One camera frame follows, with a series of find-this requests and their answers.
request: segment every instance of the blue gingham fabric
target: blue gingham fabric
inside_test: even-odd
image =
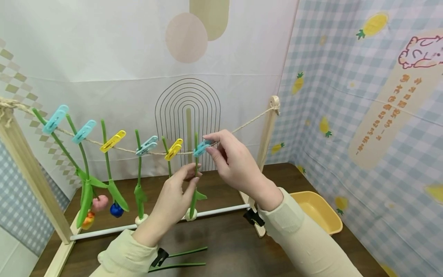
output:
[[[378,12],[389,14],[387,26],[357,40]],[[402,49],[414,35],[443,28],[442,15],[440,0],[300,0],[278,93],[270,147],[285,147],[269,151],[267,163],[304,168],[334,209],[337,197],[346,198],[342,220],[397,276],[443,276],[443,206],[424,191],[443,184],[443,85],[373,169],[356,165],[348,147]],[[300,72],[304,85],[293,95]],[[323,116],[329,138],[319,130]]]
[[[58,204],[65,210],[69,199],[49,174],[42,170]],[[54,227],[1,140],[0,176],[0,227],[40,256]]]

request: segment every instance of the wooden frame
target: wooden frame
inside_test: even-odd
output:
[[[272,95],[269,98],[269,104],[267,106],[267,109],[278,107],[280,106],[280,99],[276,95]],[[271,141],[272,132],[274,131],[274,125],[275,121],[277,119],[277,116],[280,114],[280,110],[276,109],[274,111],[269,112],[266,115],[266,119],[264,121],[263,131],[261,133],[261,140],[260,140],[260,147],[258,149],[258,156],[257,156],[257,165],[260,171],[263,171],[264,163],[266,161],[266,155],[268,154],[269,149],[269,142]],[[251,209],[254,212],[257,212],[257,209],[255,208],[255,201],[254,199],[250,198],[245,193],[239,191],[241,199],[243,199],[243,202],[245,204],[249,204],[251,206]],[[266,230],[264,226],[259,226],[257,224],[254,224],[255,230],[257,230],[257,234],[260,238],[264,236],[266,233]]]
[[[279,105],[279,98],[277,96],[271,96],[268,104],[268,109],[278,107]],[[55,254],[51,264],[49,265],[45,273],[45,277],[58,277],[60,276],[60,273],[62,272],[63,267],[69,257],[69,254],[75,244],[75,238],[71,239],[71,237],[73,235],[79,234],[81,231],[81,229],[76,228],[78,214],[74,218],[72,224],[69,225],[67,219],[65,218],[63,210],[60,208],[57,200],[55,199],[55,196],[52,194],[52,190],[49,186],[48,181],[43,175],[40,164],[32,153],[31,147],[26,141],[26,138],[20,126],[18,125],[13,112],[14,110],[11,108],[0,106],[0,137],[6,149],[11,154],[11,157],[17,164],[17,167],[19,168],[23,177],[29,184],[29,187],[31,188],[35,197],[42,205],[43,211],[48,216],[51,224],[54,226],[55,231],[62,241],[57,250],[57,253]],[[263,166],[266,161],[269,142],[274,130],[276,116],[278,114],[279,110],[278,108],[276,108],[274,111],[270,111],[266,115],[266,120],[260,141],[259,153],[257,157],[257,164],[261,171],[263,170]],[[240,195],[243,199],[243,202],[245,204],[249,204],[249,207],[256,211],[254,207],[254,200],[242,192],[240,192]],[[255,228],[259,236],[263,237],[265,234],[264,227],[260,227],[256,224]]]

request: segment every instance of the yellow clothespin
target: yellow clothespin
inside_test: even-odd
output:
[[[111,149],[114,145],[117,144],[124,136],[126,136],[126,132],[123,130],[118,131],[113,137],[111,137],[105,144],[100,147],[100,151],[106,153],[109,149]]]
[[[178,139],[174,142],[174,144],[169,148],[168,153],[165,156],[165,160],[170,161],[177,153],[182,149],[182,139]]]

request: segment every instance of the white flower base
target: white flower base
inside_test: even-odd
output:
[[[136,225],[137,225],[137,227],[140,226],[140,224],[143,223],[143,221],[145,221],[147,218],[148,218],[148,215],[147,215],[147,214],[144,214],[142,219],[140,219],[140,218],[137,216],[137,217],[136,217]]]
[[[190,218],[190,216],[189,216],[190,212],[191,212],[191,208],[188,208],[188,210],[186,211],[186,214],[185,214],[186,221],[193,221],[197,218],[197,209],[194,209],[194,214],[193,214],[192,218]]]

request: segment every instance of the beige sleeve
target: beige sleeve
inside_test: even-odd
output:
[[[259,207],[266,231],[307,277],[361,277],[340,246],[282,188],[283,202],[268,212]]]
[[[157,247],[134,240],[134,231],[124,230],[98,255],[101,264],[90,277],[145,277],[157,257]]]

